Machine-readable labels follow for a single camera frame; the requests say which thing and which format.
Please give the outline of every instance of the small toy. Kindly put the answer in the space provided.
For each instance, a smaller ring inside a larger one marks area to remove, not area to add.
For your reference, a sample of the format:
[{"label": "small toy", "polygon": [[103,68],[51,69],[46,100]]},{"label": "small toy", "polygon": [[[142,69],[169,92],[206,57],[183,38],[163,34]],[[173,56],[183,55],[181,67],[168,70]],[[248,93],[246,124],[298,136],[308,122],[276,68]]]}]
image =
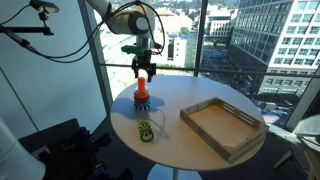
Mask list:
[{"label": "small toy", "polygon": [[147,110],[150,105],[150,95],[148,87],[145,85],[145,78],[139,77],[138,87],[134,92],[134,107],[138,110]]},{"label": "small toy", "polygon": [[148,121],[141,121],[138,124],[138,129],[140,133],[140,139],[143,142],[151,142],[154,138],[154,134],[152,132],[151,123]]}]

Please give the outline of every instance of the green ring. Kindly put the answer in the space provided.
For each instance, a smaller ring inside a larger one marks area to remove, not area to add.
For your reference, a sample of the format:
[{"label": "green ring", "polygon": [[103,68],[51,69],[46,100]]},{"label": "green ring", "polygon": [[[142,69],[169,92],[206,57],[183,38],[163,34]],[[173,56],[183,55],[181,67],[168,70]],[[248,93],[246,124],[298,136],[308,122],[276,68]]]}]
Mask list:
[{"label": "green ring", "polygon": [[[143,135],[144,133],[146,133],[146,132],[148,132],[149,133],[149,136],[151,136],[150,138],[148,138],[148,139],[146,139],[145,138],[145,136]],[[140,139],[141,139],[141,141],[142,142],[151,142],[152,140],[153,140],[153,138],[154,138],[154,134],[153,134],[153,132],[152,131],[150,131],[150,130],[142,130],[141,132],[140,132]]]}]

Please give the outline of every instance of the orange object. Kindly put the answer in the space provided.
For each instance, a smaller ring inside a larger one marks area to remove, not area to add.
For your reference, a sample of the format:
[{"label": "orange object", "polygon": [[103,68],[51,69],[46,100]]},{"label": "orange object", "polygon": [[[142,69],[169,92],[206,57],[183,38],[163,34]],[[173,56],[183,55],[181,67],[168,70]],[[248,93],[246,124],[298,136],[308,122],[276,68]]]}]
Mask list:
[{"label": "orange object", "polygon": [[138,78],[138,91],[145,92],[146,91],[146,80],[144,77]]}]

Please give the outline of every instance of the wooden tray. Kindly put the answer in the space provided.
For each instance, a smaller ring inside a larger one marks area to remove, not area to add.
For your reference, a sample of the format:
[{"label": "wooden tray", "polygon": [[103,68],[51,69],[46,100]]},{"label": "wooden tray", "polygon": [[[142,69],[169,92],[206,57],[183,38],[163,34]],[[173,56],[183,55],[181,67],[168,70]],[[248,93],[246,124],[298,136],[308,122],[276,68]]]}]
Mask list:
[{"label": "wooden tray", "polygon": [[181,109],[180,117],[229,163],[263,141],[269,128],[219,98]]}]

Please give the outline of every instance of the window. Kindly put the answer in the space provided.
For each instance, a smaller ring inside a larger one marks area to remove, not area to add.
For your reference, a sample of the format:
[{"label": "window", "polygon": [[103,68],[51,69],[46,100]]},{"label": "window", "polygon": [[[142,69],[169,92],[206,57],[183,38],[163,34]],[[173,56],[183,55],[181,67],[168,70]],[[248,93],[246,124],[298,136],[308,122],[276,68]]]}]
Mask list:
[{"label": "window", "polygon": [[303,2],[298,2],[298,5],[296,7],[297,11],[303,11],[304,8],[306,7],[307,2],[303,1]]},{"label": "window", "polygon": [[294,64],[301,65],[302,63],[303,63],[303,59],[296,59],[296,61],[294,61]]},{"label": "window", "polygon": [[310,34],[318,34],[318,32],[319,32],[319,27],[311,27],[311,29],[310,29]]},{"label": "window", "polygon": [[303,15],[302,22],[310,22],[312,18],[312,14],[305,14]]},{"label": "window", "polygon": [[304,41],[304,45],[312,45],[314,41],[314,38],[307,38],[305,41]]},{"label": "window", "polygon": [[312,65],[312,63],[313,63],[313,59],[306,59],[305,61],[304,61],[304,65]]},{"label": "window", "polygon": [[317,9],[317,6],[318,6],[318,2],[317,1],[311,1],[309,2],[308,4],[308,7],[307,7],[307,10],[316,10]]},{"label": "window", "polygon": [[300,45],[301,41],[302,41],[302,38],[294,38],[292,41],[292,45]]},{"label": "window", "polygon": [[307,26],[300,26],[298,28],[297,34],[304,34],[306,32],[306,30],[307,30]]},{"label": "window", "polygon": [[309,49],[300,49],[299,55],[307,55]]},{"label": "window", "polygon": [[302,81],[296,81],[296,82],[294,83],[295,86],[301,86],[301,84],[302,84]]},{"label": "window", "polygon": [[274,83],[275,85],[281,85],[282,84],[282,79],[277,79],[276,82]]},{"label": "window", "polygon": [[290,86],[292,84],[292,80],[286,80],[285,82],[284,82],[284,85],[285,86]]},{"label": "window", "polygon": [[285,58],[283,64],[291,64],[292,58]]},{"label": "window", "polygon": [[290,44],[290,42],[291,42],[291,38],[283,38],[283,40],[282,40],[282,44],[288,45],[288,44]]},{"label": "window", "polygon": [[297,49],[296,48],[290,48],[288,51],[288,55],[294,55],[296,53]]},{"label": "window", "polygon": [[282,64],[282,58],[276,58],[274,64]]},{"label": "window", "polygon": [[316,39],[316,41],[314,42],[314,45],[320,45],[320,38]]},{"label": "window", "polygon": [[314,22],[320,22],[320,14],[317,14],[316,18],[314,19]]},{"label": "window", "polygon": [[266,84],[272,84],[273,79],[267,79]]},{"label": "window", "polygon": [[319,52],[319,49],[311,49],[309,55],[316,56],[318,54],[318,52]]},{"label": "window", "polygon": [[301,18],[301,14],[292,15],[291,22],[299,22]]},{"label": "window", "polygon": [[287,29],[287,34],[294,34],[295,31],[296,31],[295,26],[289,26]]},{"label": "window", "polygon": [[286,54],[287,48],[279,48],[278,54]]}]

